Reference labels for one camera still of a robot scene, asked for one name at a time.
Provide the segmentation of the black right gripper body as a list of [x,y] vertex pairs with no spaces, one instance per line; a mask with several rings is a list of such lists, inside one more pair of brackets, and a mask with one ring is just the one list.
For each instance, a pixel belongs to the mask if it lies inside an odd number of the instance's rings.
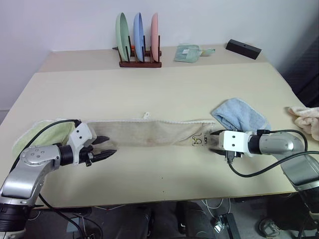
[[237,151],[224,151],[225,159],[227,164],[232,164],[235,158],[241,158],[243,155],[243,152],[237,152]]

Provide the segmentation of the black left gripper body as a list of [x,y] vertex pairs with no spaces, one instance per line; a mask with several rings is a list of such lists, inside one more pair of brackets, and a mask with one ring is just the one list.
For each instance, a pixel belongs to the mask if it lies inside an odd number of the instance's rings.
[[94,162],[97,162],[97,155],[93,153],[93,145],[98,143],[98,137],[89,139],[84,142],[82,149],[79,153],[79,163],[85,163],[87,167],[91,166]]

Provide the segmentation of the long beige towel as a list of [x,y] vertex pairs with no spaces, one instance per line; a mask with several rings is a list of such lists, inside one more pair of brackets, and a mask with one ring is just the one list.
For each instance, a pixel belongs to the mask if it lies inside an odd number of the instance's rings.
[[87,125],[97,136],[109,138],[97,148],[207,146],[211,144],[209,134],[217,129],[214,119],[160,120],[150,118],[149,113],[140,119],[91,120]]

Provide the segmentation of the light blue towel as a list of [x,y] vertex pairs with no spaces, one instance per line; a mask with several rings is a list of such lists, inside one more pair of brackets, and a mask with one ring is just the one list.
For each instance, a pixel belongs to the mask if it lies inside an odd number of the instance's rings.
[[252,131],[271,130],[268,120],[248,103],[231,98],[215,108],[211,115],[227,130]]

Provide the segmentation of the light green towel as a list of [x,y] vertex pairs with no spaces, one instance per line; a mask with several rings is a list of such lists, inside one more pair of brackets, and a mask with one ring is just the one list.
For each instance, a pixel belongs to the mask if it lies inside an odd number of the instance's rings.
[[[12,146],[12,156],[17,158],[24,147],[43,128],[58,120],[41,120],[20,136]],[[65,145],[70,133],[75,129],[73,122],[63,122],[50,127],[38,136],[30,146],[47,146],[56,143]]]

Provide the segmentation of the pale pink towel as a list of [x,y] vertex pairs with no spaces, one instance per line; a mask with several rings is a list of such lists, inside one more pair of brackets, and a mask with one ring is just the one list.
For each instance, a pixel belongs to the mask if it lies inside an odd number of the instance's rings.
[[306,134],[319,141],[319,107],[286,107],[287,112],[293,116],[293,122]]

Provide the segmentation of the black metal stand foot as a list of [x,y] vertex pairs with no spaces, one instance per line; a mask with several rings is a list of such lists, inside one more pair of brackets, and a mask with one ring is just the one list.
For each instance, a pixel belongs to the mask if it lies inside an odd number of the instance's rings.
[[215,233],[220,234],[223,231],[227,231],[229,239],[241,239],[232,213],[218,215],[216,218],[212,218],[210,222]]

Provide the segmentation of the dark rounded shape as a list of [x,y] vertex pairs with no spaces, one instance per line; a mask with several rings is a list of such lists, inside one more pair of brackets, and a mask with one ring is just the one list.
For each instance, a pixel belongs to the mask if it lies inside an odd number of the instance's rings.
[[210,220],[199,204],[192,201],[178,201],[175,215],[178,231],[187,238],[216,239]]

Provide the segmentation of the grey sneaker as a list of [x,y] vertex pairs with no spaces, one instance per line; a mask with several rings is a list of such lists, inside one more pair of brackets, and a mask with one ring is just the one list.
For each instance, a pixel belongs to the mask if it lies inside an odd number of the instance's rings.
[[281,231],[275,222],[269,218],[264,218],[258,223],[258,230],[266,239],[278,237]]

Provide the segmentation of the dark wooden plate rack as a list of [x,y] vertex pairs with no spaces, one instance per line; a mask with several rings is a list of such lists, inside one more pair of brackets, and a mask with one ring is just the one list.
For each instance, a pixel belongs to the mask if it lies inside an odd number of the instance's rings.
[[161,50],[160,50],[160,35],[159,35],[159,61],[156,62],[153,59],[152,56],[152,48],[150,46],[149,50],[144,49],[144,47],[142,47],[143,50],[143,61],[139,61],[137,56],[136,56],[136,52],[133,51],[131,49],[131,39],[129,37],[129,44],[130,44],[130,51],[131,51],[131,56],[134,58],[133,61],[131,61],[131,58],[128,58],[128,61],[123,61],[121,59],[121,55],[118,51],[117,47],[113,47],[113,50],[116,50],[118,52],[119,55],[119,66],[123,67],[123,68],[161,68],[162,67],[162,62],[160,61],[160,57],[161,57]]

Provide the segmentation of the folded teal cloth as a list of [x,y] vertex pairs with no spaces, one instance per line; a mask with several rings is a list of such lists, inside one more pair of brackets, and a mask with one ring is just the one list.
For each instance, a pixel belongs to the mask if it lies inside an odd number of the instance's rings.
[[176,48],[174,61],[195,63],[202,54],[202,50],[198,45],[181,44]]

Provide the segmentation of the black rectangular box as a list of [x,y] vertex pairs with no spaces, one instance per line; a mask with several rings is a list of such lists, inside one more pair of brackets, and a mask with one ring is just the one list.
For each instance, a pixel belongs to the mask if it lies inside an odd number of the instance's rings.
[[262,49],[249,44],[230,39],[226,44],[226,50],[256,60]]

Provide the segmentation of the green plate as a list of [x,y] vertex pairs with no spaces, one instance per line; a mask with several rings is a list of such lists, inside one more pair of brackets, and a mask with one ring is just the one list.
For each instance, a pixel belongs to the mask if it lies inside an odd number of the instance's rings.
[[130,57],[129,28],[123,12],[119,13],[115,25],[117,48],[123,61]]

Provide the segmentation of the dark textured chair back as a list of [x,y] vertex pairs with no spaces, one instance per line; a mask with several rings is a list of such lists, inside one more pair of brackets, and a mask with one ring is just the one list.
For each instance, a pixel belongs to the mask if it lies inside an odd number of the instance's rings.
[[289,54],[283,77],[306,107],[319,107],[319,0],[316,16]]

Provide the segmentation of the blue plate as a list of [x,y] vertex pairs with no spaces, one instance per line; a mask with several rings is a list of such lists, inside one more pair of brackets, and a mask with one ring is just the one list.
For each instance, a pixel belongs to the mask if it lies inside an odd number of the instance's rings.
[[134,44],[138,60],[143,61],[142,47],[144,47],[144,28],[142,15],[140,12],[138,12],[134,18]]

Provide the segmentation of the pink plate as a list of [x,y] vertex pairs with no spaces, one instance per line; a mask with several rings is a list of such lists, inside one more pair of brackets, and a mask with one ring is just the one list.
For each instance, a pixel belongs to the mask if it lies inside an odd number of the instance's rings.
[[158,27],[158,13],[152,16],[151,22],[151,48],[153,59],[159,61],[159,27]]

